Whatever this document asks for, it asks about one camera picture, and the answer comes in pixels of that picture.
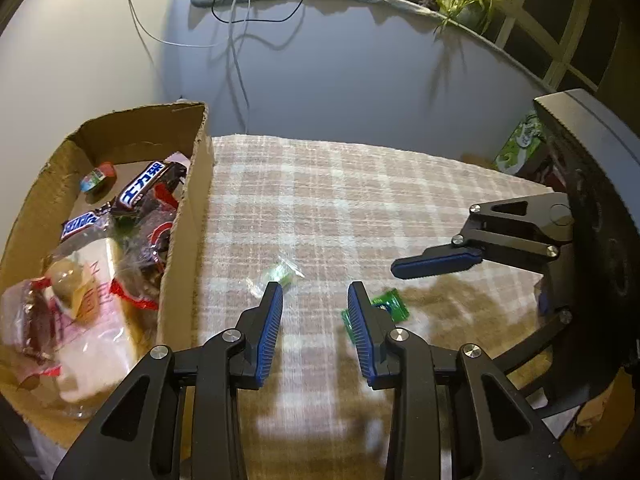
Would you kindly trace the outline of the green candy packet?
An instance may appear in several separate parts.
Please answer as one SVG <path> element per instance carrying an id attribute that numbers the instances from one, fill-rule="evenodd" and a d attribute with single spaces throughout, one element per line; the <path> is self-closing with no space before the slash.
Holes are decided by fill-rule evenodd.
<path id="1" fill-rule="evenodd" d="M 400 293 L 396 288 L 386 290 L 380 296 L 372 298 L 371 304 L 372 306 L 387 311 L 395 323 L 404 322 L 408 320 L 410 316 L 409 310 L 402 301 Z M 354 334 L 352 333 L 352 323 L 350 322 L 347 309 L 341 312 L 341 317 L 349 338 L 352 338 Z"/>

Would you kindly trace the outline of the clear packet dark dates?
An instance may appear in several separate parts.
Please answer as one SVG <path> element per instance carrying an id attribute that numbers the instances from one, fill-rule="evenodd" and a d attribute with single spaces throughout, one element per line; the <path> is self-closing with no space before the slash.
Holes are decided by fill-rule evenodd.
<path id="1" fill-rule="evenodd" d="M 29 278 L 1 296 L 1 363 L 19 385 L 40 376 L 58 376 L 54 309 L 44 292 L 51 281 Z"/>

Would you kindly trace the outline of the small clear green candy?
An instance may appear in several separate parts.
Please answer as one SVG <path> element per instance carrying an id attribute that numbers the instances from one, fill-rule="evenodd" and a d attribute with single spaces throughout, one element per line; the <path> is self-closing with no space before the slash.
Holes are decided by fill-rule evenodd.
<path id="1" fill-rule="evenodd" d="M 278 283 L 284 290 L 287 290 L 304 277 L 302 269 L 293 260 L 280 255 L 257 278 L 248 278 L 246 284 L 250 294 L 259 299 L 271 282 Z"/>

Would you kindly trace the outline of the red-edged clear date packet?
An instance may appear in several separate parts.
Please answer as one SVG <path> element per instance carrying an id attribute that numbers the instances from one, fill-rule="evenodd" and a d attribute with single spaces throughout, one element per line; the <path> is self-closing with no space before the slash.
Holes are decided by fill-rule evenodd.
<path id="1" fill-rule="evenodd" d="M 160 285 L 176 212 L 170 205 L 157 205 L 137 218 L 125 238 L 125 252 L 111 280 L 110 292 L 138 309 L 157 311 L 160 307 Z"/>

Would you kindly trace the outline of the green tissue box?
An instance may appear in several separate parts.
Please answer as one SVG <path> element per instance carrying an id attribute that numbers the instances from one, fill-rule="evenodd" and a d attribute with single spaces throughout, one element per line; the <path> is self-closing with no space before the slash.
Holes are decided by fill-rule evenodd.
<path id="1" fill-rule="evenodd" d="M 494 168 L 503 174 L 515 176 L 542 142 L 542 125 L 538 115 L 527 113 L 506 140 L 494 160 Z"/>

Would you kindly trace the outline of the large clear bread packet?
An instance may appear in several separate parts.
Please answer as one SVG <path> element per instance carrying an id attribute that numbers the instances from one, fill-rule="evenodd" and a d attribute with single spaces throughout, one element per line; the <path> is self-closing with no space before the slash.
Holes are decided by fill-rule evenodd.
<path id="1" fill-rule="evenodd" d="M 125 252 L 130 222 L 114 220 L 106 235 L 77 235 L 56 246 L 44 265 L 69 258 L 84 267 L 84 282 L 65 309 L 50 287 L 54 309 L 56 357 L 60 374 L 54 391 L 63 412 L 86 418 L 113 392 L 149 350 L 156 332 L 157 311 L 141 310 L 110 292 L 111 280 Z"/>

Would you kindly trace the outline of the wrapped braised egg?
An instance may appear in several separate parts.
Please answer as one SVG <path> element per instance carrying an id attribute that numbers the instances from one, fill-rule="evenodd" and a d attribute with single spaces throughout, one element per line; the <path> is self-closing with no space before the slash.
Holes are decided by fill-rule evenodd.
<path id="1" fill-rule="evenodd" d="M 70 310 L 74 303 L 74 293 L 80 289 L 84 278 L 84 267 L 69 258 L 52 263 L 46 272 L 51 282 L 54 296 L 62 306 Z"/>

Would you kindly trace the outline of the plaid pink table cloth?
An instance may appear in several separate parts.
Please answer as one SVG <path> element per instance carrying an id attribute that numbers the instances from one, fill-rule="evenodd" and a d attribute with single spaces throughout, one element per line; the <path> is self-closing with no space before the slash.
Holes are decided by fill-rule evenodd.
<path id="1" fill-rule="evenodd" d="M 264 388 L 239 395 L 253 479 L 383 477 L 393 397 L 370 389 L 341 318 L 348 285 L 396 289 L 409 330 L 430 344 L 479 344 L 491 356 L 538 325 L 537 275 L 484 262 L 401 281 L 400 257 L 448 242 L 473 204 L 544 186 L 427 154 L 352 143 L 218 136 L 195 281 L 192 340 L 202 344 L 254 306 L 248 283 L 279 258 L 302 277 L 284 296 Z"/>

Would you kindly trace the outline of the Snickers bar English label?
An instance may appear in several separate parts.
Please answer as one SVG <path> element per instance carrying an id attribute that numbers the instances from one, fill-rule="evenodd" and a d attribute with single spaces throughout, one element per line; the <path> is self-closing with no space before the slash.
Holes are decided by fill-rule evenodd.
<path id="1" fill-rule="evenodd" d="M 92 210 L 67 220 L 62 227 L 60 241 L 65 242 L 77 235 L 106 235 L 114 230 L 112 215 L 106 210 Z"/>

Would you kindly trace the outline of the Snickers bar Chinese label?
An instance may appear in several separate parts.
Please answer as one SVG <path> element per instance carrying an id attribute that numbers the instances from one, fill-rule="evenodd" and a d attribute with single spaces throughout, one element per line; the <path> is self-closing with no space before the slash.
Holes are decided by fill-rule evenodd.
<path id="1" fill-rule="evenodd" d="M 146 194 L 161 184 L 167 192 L 175 192 L 186 176 L 186 166 L 181 162 L 160 162 L 154 160 L 146 166 L 137 177 L 134 177 L 111 201 L 115 210 L 134 211 Z"/>

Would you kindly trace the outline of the small round jelly cup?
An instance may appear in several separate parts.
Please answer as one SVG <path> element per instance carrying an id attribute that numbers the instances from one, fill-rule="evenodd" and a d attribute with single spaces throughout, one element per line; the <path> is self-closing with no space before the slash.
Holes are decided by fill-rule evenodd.
<path id="1" fill-rule="evenodd" d="M 109 188 L 116 179 L 115 166 L 111 162 L 102 162 L 80 180 L 80 190 L 85 194 L 96 194 L 102 188 Z"/>

